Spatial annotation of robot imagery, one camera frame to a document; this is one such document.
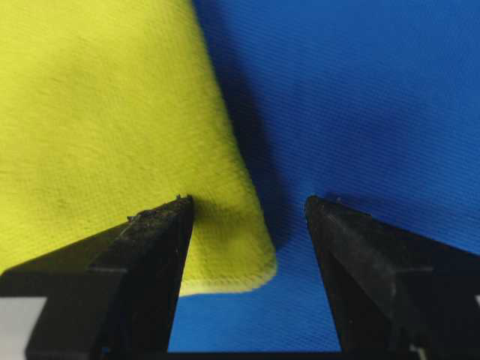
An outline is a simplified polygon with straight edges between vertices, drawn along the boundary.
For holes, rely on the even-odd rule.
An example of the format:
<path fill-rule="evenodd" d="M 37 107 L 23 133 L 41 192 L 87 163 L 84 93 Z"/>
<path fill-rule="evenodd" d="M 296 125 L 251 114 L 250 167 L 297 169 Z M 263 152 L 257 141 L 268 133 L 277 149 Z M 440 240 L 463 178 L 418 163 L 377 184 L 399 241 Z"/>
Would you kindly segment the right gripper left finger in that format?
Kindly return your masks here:
<path fill-rule="evenodd" d="M 3 359 L 153 359 L 165 353 L 194 225 L 172 202 L 1 275 Z"/>

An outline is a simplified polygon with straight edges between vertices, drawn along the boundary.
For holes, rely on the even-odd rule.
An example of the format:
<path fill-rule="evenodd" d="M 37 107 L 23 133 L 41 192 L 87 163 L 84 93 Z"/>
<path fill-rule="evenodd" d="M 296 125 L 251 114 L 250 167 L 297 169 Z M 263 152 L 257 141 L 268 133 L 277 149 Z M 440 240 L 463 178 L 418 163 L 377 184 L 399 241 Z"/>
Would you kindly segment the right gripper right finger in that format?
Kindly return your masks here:
<path fill-rule="evenodd" d="M 345 355 L 479 357 L 478 255 L 318 196 L 304 213 Z"/>

